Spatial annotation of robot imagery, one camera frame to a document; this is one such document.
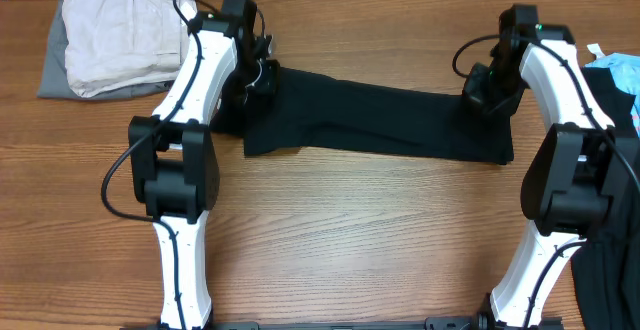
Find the black t-shirt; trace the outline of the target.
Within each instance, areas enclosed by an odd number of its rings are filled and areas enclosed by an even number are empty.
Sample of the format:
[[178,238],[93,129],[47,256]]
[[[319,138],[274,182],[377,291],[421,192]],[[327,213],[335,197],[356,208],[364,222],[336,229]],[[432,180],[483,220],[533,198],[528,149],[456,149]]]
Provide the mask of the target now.
[[284,68],[272,96],[228,95],[212,131],[241,137],[244,153],[325,147],[505,165],[510,121],[472,113],[460,95],[409,91]]

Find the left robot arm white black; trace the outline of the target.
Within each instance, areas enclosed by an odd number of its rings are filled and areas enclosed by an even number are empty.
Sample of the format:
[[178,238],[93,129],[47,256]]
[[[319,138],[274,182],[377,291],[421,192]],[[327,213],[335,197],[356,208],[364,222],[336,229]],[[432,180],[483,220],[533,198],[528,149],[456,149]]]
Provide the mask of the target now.
[[255,109],[278,88],[279,64],[253,0],[223,0],[197,11],[175,0],[188,51],[162,103],[128,128],[134,194],[146,208],[161,254],[164,300],[159,329],[206,329],[213,303],[206,284],[207,218],[219,191],[211,138],[218,115]]

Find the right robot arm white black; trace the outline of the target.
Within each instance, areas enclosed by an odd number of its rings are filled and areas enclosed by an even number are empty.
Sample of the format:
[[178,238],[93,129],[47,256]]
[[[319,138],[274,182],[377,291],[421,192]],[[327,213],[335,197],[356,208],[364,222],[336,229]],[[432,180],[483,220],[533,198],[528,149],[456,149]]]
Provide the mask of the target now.
[[560,329],[542,309],[565,265],[618,212],[626,187],[638,184],[633,135],[617,131],[577,61],[565,25],[543,25],[533,5],[499,17],[492,62],[465,75],[463,98],[486,118],[513,115],[533,91],[546,136],[521,186],[528,222],[506,274],[487,294],[469,329]]

